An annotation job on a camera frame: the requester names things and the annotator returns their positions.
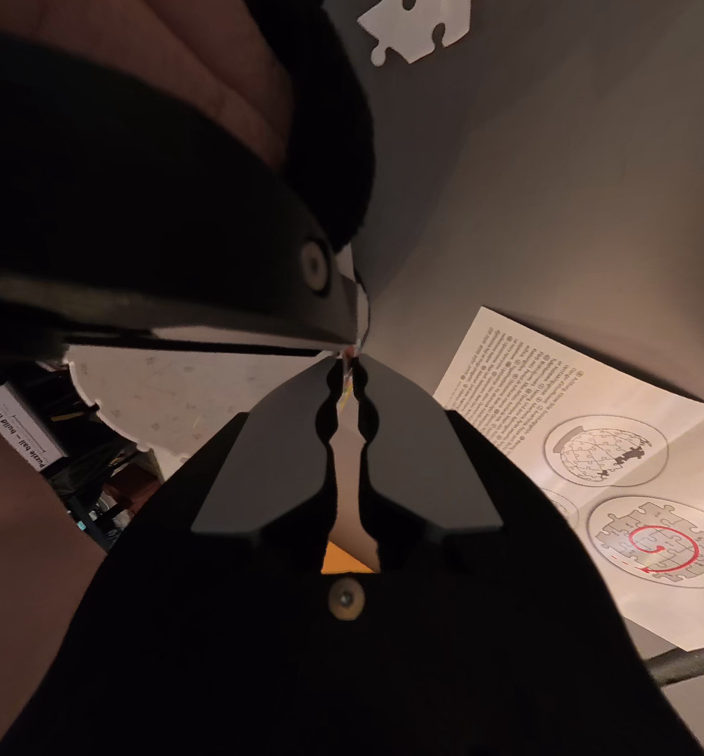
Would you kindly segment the person's left hand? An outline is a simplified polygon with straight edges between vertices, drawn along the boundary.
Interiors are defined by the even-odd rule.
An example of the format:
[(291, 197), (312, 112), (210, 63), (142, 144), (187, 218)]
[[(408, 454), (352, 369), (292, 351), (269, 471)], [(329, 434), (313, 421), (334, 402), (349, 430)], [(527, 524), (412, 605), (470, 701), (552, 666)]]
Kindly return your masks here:
[(293, 85), (242, 1), (0, 1), (0, 33), (186, 102), (279, 172)]

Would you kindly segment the folded instruction sheet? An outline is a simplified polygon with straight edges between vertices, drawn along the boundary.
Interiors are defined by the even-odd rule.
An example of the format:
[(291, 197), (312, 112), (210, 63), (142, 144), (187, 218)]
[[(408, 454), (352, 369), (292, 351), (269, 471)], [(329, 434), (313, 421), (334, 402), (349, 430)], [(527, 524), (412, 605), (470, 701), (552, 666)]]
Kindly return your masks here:
[(542, 490), (627, 619), (704, 648), (704, 404), (481, 308), (434, 398)]

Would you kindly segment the person's left forearm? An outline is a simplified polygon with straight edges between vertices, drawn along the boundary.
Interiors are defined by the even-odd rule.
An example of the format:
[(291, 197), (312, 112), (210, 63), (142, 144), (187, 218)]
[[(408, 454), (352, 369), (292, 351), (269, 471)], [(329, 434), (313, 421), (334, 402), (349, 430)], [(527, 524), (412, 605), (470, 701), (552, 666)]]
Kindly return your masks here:
[(103, 559), (0, 435), (0, 739), (53, 663)]

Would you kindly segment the yellow plastic bin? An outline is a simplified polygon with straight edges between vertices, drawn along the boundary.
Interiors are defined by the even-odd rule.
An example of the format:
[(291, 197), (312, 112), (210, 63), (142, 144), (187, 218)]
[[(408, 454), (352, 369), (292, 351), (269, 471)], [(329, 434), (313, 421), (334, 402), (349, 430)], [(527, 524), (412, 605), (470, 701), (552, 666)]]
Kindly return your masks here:
[(328, 541), (323, 559), (322, 574), (372, 574), (374, 570), (354, 556), (340, 548), (336, 543)]

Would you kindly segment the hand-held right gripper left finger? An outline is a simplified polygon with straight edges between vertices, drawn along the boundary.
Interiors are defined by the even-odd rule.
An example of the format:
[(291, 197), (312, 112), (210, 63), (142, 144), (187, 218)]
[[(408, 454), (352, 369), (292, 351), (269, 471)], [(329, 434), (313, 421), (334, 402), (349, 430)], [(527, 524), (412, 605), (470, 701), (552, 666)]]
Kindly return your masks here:
[(326, 357), (281, 383), (245, 421), (191, 530), (253, 534), (335, 481), (330, 441), (338, 430), (344, 363)]

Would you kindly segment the joined white puzzle pieces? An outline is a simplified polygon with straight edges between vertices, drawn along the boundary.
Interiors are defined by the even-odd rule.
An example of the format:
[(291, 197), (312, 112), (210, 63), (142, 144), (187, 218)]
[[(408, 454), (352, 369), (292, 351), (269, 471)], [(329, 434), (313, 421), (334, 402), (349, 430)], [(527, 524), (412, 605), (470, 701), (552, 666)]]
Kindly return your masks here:
[(357, 24), (375, 39), (370, 53), (375, 67), (382, 67), (387, 52), (406, 63), (419, 61), (435, 51), (434, 30), (441, 26), (442, 47), (463, 39), (470, 31), (471, 1), (380, 1), (357, 19)]

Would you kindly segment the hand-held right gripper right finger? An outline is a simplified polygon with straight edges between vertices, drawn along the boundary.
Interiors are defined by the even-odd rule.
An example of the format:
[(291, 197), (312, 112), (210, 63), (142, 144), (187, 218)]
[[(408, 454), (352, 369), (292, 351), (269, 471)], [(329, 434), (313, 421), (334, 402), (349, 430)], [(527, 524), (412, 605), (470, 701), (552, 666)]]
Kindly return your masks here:
[(353, 366), (358, 428), (372, 492), (438, 534), (497, 532), (502, 518), (441, 404), (362, 354)]

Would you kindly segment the white printed task card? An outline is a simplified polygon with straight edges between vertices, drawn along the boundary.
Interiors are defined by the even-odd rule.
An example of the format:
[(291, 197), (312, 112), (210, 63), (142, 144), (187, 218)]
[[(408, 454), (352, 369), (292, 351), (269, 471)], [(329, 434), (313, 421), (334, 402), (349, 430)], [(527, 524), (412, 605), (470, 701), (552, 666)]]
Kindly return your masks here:
[(58, 440), (9, 383), (0, 385), (0, 435), (37, 472), (67, 458)]

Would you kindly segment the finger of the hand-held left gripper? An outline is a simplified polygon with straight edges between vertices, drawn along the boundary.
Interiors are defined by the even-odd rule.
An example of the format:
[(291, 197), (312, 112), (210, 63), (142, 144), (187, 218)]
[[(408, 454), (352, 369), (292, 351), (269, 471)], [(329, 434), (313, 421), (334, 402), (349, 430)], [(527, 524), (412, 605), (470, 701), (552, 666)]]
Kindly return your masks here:
[(368, 289), (362, 274), (355, 265), (352, 247), (343, 247), (336, 256), (341, 276), (353, 285), (353, 300), (357, 314), (357, 337), (354, 352), (363, 352), (370, 332), (372, 308)]
[(342, 352), (353, 344), (353, 325), (341, 330), (320, 329), (259, 333), (212, 326), (120, 326), (69, 324), (62, 334), (62, 353), (73, 348), (121, 349), (154, 354), (236, 354), (314, 358)]

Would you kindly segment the half-built puzzle ball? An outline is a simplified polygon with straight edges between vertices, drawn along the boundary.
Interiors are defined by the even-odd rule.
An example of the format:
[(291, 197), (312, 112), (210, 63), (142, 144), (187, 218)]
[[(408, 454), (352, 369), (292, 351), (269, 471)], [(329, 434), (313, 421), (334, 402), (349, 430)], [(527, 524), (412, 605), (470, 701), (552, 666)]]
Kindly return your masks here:
[(192, 456), (235, 414), (322, 358), (156, 352), (73, 345), (77, 393), (101, 421), (143, 448)]

